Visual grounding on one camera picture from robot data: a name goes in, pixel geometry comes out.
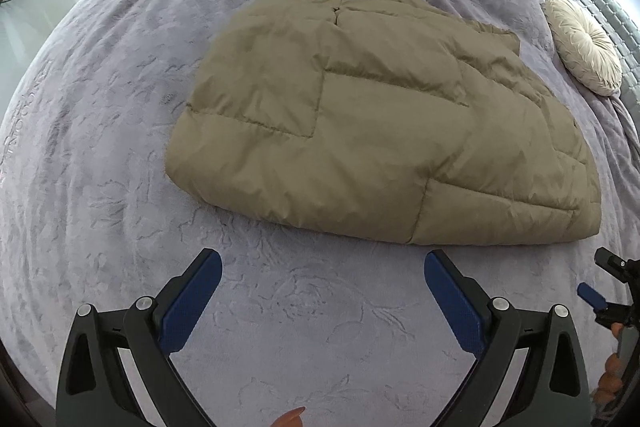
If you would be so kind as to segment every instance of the silver bolt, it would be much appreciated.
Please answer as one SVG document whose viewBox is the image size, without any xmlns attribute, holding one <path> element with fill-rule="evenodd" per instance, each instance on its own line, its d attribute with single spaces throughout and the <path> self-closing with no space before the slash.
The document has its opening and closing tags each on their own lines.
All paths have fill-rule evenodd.
<svg viewBox="0 0 640 427">
<path fill-rule="evenodd" d="M 83 304 L 78 308 L 78 315 L 81 317 L 85 317 L 89 313 L 91 313 L 91 304 Z"/>
<path fill-rule="evenodd" d="M 497 310 L 500 310 L 501 312 L 508 310 L 509 309 L 509 301 L 507 299 L 504 299 L 502 297 L 496 297 L 493 301 L 492 301 L 494 308 Z"/>
<path fill-rule="evenodd" d="M 569 310 L 562 306 L 562 304 L 556 304 L 554 306 L 554 311 L 556 312 L 556 315 L 558 315 L 558 317 L 566 317 L 569 314 Z"/>
<path fill-rule="evenodd" d="M 153 304 L 153 299 L 151 297 L 141 297 L 136 301 L 136 308 L 139 310 L 148 310 L 151 308 L 151 304 Z"/>
</svg>

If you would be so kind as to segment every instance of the human finger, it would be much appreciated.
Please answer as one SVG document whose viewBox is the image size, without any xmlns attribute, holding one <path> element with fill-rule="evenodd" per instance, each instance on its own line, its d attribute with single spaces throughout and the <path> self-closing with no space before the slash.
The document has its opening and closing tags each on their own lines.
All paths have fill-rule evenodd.
<svg viewBox="0 0 640 427">
<path fill-rule="evenodd" d="M 613 353 L 607 359 L 607 362 L 604 363 L 604 370 L 608 375 L 613 375 L 615 377 L 620 369 L 622 369 L 622 362 L 620 362 L 618 356 Z"/>
<path fill-rule="evenodd" d="M 625 326 L 623 324 L 620 324 L 619 322 L 614 322 L 611 325 L 611 333 L 613 333 L 613 336 L 618 338 L 620 336 L 620 333 L 622 333 L 622 330 L 625 328 Z"/>
<path fill-rule="evenodd" d="M 617 393 L 622 389 L 622 380 L 620 378 L 614 377 L 613 375 L 608 375 L 605 373 L 600 377 L 598 381 L 598 390 L 606 391 L 607 393 Z"/>
<path fill-rule="evenodd" d="M 302 427 L 300 415 L 305 412 L 304 407 L 298 407 L 292 411 L 284 413 L 280 416 L 271 427 Z"/>
<path fill-rule="evenodd" d="M 616 399 L 616 395 L 613 393 L 607 393 L 606 391 L 596 391 L 593 395 L 593 401 L 598 405 L 606 405 Z"/>
</svg>

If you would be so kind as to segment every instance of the white pillow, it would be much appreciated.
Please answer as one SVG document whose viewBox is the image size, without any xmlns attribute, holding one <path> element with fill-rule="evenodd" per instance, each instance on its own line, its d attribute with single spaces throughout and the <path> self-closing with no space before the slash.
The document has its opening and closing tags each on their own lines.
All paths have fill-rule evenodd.
<svg viewBox="0 0 640 427">
<path fill-rule="evenodd" d="M 571 0 L 546 0 L 546 21 L 566 68 L 594 93 L 620 89 L 622 68 L 616 49 L 596 19 Z"/>
</svg>

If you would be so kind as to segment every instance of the bed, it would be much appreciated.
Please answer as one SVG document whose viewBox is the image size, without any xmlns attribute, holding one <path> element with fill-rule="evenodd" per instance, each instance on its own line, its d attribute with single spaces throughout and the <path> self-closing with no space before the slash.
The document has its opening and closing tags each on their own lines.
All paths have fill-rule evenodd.
<svg viewBox="0 0 640 427">
<path fill-rule="evenodd" d="M 430 248 L 254 221 L 199 204 L 164 174 L 164 148 L 198 62 L 247 1 L 80 0 L 43 45 L 0 127 L 0 338 L 53 404 L 81 303 L 128 307 L 202 247 L 215 248 L 222 283 L 172 360 L 217 425 L 269 425 L 299 406 L 306 425 L 428 425 L 473 362 L 424 283 Z M 635 257 L 640 247 L 640 173 L 620 120 L 610 100 L 562 66 L 543 0 L 427 1 L 515 31 L 523 61 L 569 107 L 593 151 L 598 235 L 445 250 L 489 295 L 528 309 L 566 304 L 595 386 L 614 340 L 575 287 L 586 281 L 625 301 L 593 254 L 606 247 Z M 507 400 L 498 395 L 502 409 Z"/>
<path fill-rule="evenodd" d="M 640 128 L 640 29 L 616 0 L 573 0 L 586 8 L 613 42 L 622 66 L 620 100 Z"/>
</svg>

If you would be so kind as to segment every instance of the folded jacket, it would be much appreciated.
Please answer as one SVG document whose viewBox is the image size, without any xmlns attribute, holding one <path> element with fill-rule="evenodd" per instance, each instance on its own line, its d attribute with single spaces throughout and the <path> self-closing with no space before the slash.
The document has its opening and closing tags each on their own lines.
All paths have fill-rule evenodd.
<svg viewBox="0 0 640 427">
<path fill-rule="evenodd" d="M 418 245 L 598 233 L 598 171 L 507 30 L 425 0 L 255 0 L 201 60 L 166 172 L 201 201 Z"/>
</svg>

